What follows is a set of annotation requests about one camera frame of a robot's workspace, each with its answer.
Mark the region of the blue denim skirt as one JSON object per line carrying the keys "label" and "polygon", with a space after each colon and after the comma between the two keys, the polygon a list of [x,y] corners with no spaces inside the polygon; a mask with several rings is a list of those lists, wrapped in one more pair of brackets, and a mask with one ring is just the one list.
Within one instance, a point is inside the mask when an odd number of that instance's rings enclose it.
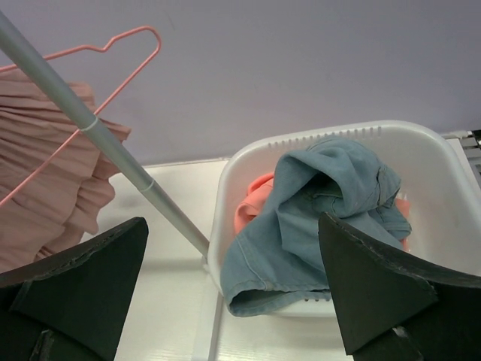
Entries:
{"label": "blue denim skirt", "polygon": [[412,230],[395,203],[400,188],[400,177],[356,141],[330,136],[282,155],[265,205],[225,255],[220,285],[229,312],[252,317],[329,300],[320,216],[400,247]]}

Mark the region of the aluminium rail frame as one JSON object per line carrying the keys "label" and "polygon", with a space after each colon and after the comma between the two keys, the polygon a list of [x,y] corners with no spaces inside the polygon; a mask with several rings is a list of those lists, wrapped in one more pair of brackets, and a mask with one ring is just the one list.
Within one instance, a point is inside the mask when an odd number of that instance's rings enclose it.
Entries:
{"label": "aluminium rail frame", "polygon": [[481,130],[461,130],[444,133],[445,139],[457,139],[475,174],[480,174],[480,133]]}

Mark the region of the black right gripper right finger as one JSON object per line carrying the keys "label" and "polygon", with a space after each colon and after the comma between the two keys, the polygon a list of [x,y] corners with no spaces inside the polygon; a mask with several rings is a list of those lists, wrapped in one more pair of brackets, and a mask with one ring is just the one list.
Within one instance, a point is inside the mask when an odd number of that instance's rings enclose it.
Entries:
{"label": "black right gripper right finger", "polygon": [[346,354],[478,360],[480,278],[384,244],[324,213],[319,247]]}

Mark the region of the dusty pink dress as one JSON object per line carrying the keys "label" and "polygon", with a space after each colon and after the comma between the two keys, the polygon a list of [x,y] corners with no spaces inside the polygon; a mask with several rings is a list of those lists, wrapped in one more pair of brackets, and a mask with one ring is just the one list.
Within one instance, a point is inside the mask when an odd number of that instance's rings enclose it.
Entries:
{"label": "dusty pink dress", "polygon": [[[19,69],[1,74],[1,270],[19,268],[98,232],[117,167]],[[33,171],[38,174],[28,180]]]}

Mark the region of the coral pink skirt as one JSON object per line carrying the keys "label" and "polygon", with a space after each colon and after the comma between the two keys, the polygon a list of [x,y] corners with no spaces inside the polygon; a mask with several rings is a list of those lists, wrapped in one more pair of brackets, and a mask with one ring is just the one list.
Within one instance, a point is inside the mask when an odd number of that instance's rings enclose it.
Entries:
{"label": "coral pink skirt", "polygon": [[274,173],[256,178],[248,187],[246,197],[234,213],[234,233],[237,235],[262,211],[274,185]]}

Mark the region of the white plastic basin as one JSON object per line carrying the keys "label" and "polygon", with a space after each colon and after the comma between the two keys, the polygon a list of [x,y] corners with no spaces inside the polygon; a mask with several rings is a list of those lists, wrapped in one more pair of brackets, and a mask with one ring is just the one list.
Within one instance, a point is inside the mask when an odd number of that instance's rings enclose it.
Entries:
{"label": "white plastic basin", "polygon": [[[462,152],[423,126],[395,120],[316,129],[256,141],[237,152],[219,181],[207,264],[219,288],[234,233],[234,213],[258,177],[275,171],[280,157],[330,136],[356,141],[375,152],[401,179],[398,210],[411,225],[399,250],[472,275],[480,273],[480,188]],[[332,314],[327,301],[302,300],[269,314]]]}

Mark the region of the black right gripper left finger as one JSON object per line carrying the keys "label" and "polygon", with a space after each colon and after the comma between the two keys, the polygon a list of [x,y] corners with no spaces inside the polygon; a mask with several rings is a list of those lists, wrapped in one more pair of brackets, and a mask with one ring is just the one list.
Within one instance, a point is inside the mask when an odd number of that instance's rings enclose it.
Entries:
{"label": "black right gripper left finger", "polygon": [[113,360],[149,229],[134,217],[1,274],[3,360]]}

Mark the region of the white clothes rack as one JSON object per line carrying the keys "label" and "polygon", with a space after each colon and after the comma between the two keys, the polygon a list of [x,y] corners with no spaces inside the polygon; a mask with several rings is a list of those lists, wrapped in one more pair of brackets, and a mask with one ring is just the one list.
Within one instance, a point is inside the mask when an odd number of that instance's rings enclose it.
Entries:
{"label": "white clothes rack", "polygon": [[[106,53],[118,40],[143,31],[151,32],[155,36],[157,41],[155,50],[113,91],[95,113],[88,109],[70,86],[47,63],[47,60],[57,59],[83,50]],[[19,186],[12,190],[11,194],[1,201],[1,206],[12,199],[29,181],[32,181],[34,177],[46,168],[75,137],[83,133],[137,188],[144,198],[200,252],[203,256],[204,269],[208,271],[207,252],[209,241],[207,238],[145,171],[133,155],[121,145],[119,140],[98,117],[98,113],[113,101],[126,85],[158,55],[161,47],[162,40],[159,33],[152,26],[141,26],[114,36],[103,47],[81,45],[43,57],[1,11],[1,50],[14,63],[14,65],[2,67],[1,72],[10,71],[14,68],[21,69],[79,129],[47,158],[37,170],[33,171]],[[221,318],[222,296],[219,294],[210,276],[207,276],[204,298],[201,303],[201,316],[196,331],[191,360],[216,360]]]}

